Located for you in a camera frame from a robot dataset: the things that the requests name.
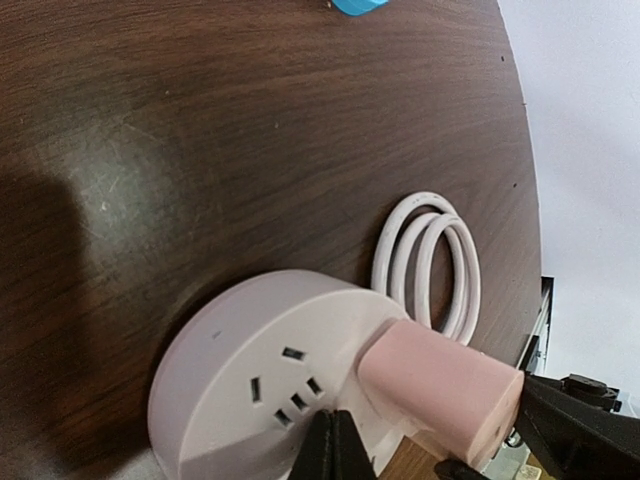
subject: wooden board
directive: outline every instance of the wooden board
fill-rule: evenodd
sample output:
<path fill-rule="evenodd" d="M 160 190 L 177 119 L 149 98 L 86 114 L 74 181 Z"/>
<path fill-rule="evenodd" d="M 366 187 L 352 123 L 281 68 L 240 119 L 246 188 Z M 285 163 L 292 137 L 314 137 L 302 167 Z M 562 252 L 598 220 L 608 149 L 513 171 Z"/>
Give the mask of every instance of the wooden board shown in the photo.
<path fill-rule="evenodd" d="M 366 286 L 417 190 L 476 239 L 473 345 L 517 358 L 538 205 L 494 0 L 6 0 L 0 44 L 0 477 L 162 478 L 146 397 L 194 301 L 281 268 Z"/>

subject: blue bottle cap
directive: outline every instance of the blue bottle cap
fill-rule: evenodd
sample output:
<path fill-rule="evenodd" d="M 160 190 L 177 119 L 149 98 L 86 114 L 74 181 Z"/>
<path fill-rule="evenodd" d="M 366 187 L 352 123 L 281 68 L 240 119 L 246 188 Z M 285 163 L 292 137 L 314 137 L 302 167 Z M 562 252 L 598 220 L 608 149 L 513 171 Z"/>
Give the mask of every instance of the blue bottle cap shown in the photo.
<path fill-rule="evenodd" d="M 388 0 L 333 0 L 333 4 L 347 15 L 357 17 L 387 3 Z"/>

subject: power strip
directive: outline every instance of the power strip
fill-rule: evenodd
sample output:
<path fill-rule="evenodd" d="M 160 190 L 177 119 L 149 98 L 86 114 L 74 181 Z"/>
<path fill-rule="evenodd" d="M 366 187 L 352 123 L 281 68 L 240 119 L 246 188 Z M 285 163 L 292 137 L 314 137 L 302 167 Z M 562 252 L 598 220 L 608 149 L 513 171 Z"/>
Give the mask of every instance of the power strip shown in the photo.
<path fill-rule="evenodd" d="M 358 383 L 362 347 L 407 318 L 385 295 L 318 273 L 262 275 L 226 291 L 176 337 L 149 399 L 153 451 L 171 480 L 285 479 L 320 409 L 349 410 L 376 473 L 400 429 Z"/>

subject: outlet socket hole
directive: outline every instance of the outlet socket hole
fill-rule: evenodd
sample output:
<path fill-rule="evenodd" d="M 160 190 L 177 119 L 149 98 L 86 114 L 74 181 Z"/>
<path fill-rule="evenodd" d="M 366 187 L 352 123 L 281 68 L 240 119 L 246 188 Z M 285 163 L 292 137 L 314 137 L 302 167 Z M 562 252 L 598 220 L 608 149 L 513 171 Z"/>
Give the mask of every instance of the outlet socket hole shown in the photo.
<path fill-rule="evenodd" d="M 293 420 L 291 420 L 282 410 L 278 410 L 273 416 L 276 417 L 276 420 L 278 420 L 278 422 L 280 422 L 280 424 L 285 428 L 288 428 L 289 425 L 293 423 Z"/>
<path fill-rule="evenodd" d="M 307 354 L 305 352 L 301 352 L 300 350 L 296 350 L 295 348 L 284 347 L 282 356 L 290 358 L 292 360 L 297 360 L 298 362 L 302 362 L 304 361 L 304 357 L 306 357 Z"/>
<path fill-rule="evenodd" d="M 262 403 L 262 391 L 260 388 L 260 377 L 251 379 L 251 401 L 255 403 Z"/>
<path fill-rule="evenodd" d="M 297 393 L 294 394 L 293 397 L 291 397 L 291 401 L 301 412 L 306 412 L 309 409 L 309 405 L 307 405 L 307 403 L 302 400 L 302 398 L 300 398 L 300 395 L 298 395 Z"/>
<path fill-rule="evenodd" d="M 319 397 L 324 393 L 322 388 L 320 388 L 320 385 L 318 385 L 318 382 L 316 382 L 315 378 L 313 377 L 307 380 L 307 386 L 311 389 L 316 397 Z"/>

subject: white wall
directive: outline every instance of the white wall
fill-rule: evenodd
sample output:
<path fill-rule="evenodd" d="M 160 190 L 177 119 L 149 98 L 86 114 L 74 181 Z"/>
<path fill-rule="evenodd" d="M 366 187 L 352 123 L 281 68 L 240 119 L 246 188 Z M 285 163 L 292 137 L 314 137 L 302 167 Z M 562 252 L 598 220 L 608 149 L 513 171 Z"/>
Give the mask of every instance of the white wall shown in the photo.
<path fill-rule="evenodd" d="M 640 393 L 640 2 L 500 0 L 556 277 L 547 375 Z"/>

